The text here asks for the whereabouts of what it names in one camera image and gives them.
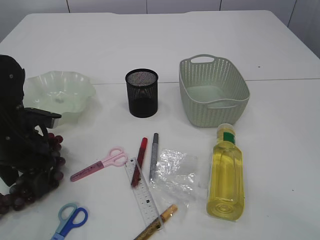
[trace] plastic bottle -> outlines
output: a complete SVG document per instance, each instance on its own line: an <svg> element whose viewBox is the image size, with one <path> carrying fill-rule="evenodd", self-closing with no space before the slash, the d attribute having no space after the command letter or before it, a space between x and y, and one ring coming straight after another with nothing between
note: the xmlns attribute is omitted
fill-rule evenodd
<svg viewBox="0 0 320 240"><path fill-rule="evenodd" d="M208 214L235 221L245 207L242 152L235 145L235 131L230 124L217 128L209 183Z"/></svg>

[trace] pink scissors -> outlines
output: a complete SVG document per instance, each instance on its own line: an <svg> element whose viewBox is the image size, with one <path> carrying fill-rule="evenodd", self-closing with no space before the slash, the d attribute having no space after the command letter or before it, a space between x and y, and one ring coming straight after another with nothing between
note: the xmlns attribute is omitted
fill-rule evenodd
<svg viewBox="0 0 320 240"><path fill-rule="evenodd" d="M70 177L71 182L78 181L80 179L83 179L84 177L93 174L100 169L104 169L106 167L109 167L110 165L121 167L125 165L125 163L128 161L128 155L124 152L124 149L120 146L113 147L108 155L96 163L92 164L91 166L88 166L87 168L73 174Z"/></svg>

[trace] red marker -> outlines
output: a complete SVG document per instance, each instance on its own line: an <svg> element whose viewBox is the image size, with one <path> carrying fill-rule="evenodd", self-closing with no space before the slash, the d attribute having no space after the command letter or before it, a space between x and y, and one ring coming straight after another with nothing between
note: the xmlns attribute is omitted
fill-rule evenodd
<svg viewBox="0 0 320 240"><path fill-rule="evenodd" d="M146 138L146 137L142 138L142 142L141 142L141 146L140 146L139 154L138 154L138 159L137 159L138 164L139 164L141 169L142 169L142 163L143 163L144 157L145 157L145 151L146 151L146 148L147 148L147 143L148 143L148 138ZM139 169L138 169L137 166L135 166L133 177L132 177L132 181L131 181L131 186L133 188L135 188L138 185L139 178L140 178Z"/></svg>

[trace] wavy bowl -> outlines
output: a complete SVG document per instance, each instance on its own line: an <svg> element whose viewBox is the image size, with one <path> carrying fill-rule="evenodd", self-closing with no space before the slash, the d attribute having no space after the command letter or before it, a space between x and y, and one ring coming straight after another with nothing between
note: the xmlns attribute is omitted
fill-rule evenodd
<svg viewBox="0 0 320 240"><path fill-rule="evenodd" d="M76 121L88 98L96 94L90 78L75 71L50 71L28 78L23 91L25 108L61 114L59 125Z"/></svg>

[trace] pen holder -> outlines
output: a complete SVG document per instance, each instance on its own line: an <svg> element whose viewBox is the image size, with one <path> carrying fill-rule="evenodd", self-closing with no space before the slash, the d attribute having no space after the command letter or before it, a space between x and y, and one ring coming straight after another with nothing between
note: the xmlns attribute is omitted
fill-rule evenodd
<svg viewBox="0 0 320 240"><path fill-rule="evenodd" d="M158 75L145 68L130 71L125 76L130 113L148 118L158 110Z"/></svg>

